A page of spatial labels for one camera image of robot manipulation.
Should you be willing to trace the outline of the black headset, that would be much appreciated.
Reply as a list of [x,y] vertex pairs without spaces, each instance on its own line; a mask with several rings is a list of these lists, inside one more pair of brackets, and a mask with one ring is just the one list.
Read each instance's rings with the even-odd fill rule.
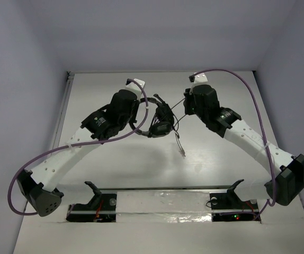
[[148,131],[138,129],[136,134],[148,138],[161,138],[168,135],[174,130],[175,125],[175,116],[170,106],[158,94],[154,94],[154,98],[148,97],[147,101],[155,104],[157,108]]

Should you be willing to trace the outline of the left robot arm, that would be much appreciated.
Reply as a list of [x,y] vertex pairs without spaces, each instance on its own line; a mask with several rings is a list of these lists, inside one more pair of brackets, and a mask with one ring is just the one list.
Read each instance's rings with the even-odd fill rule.
[[59,182],[87,154],[125,128],[141,96],[141,92],[132,89],[119,90],[109,104],[81,122],[60,151],[52,152],[49,158],[31,170],[20,171],[16,178],[17,184],[38,216],[47,216],[57,209],[64,196],[57,189]]

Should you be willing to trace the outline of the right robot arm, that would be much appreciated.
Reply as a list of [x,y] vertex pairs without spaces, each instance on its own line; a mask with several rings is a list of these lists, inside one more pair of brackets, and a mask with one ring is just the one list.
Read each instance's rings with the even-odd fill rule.
[[304,155],[294,156],[264,142],[239,114],[220,106],[216,90],[207,84],[187,88],[184,97],[185,114],[196,115],[210,131],[244,150],[270,176],[270,180],[250,184],[244,179],[233,183],[227,191],[231,207],[239,208],[252,199],[272,199],[287,206],[304,189]]

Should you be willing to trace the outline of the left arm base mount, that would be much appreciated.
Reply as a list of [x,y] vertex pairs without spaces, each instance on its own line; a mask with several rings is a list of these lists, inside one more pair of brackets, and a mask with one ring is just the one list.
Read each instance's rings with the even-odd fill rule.
[[76,223],[116,222],[117,193],[102,193],[91,181],[85,181],[85,184],[92,189],[93,197],[86,204],[69,205],[66,221]]

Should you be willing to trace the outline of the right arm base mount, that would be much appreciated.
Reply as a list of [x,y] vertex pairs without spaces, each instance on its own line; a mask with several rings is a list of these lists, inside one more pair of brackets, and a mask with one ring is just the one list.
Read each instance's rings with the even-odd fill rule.
[[244,180],[233,183],[225,192],[212,193],[205,206],[211,209],[213,222],[260,221],[258,204],[241,201],[235,193],[236,187]]

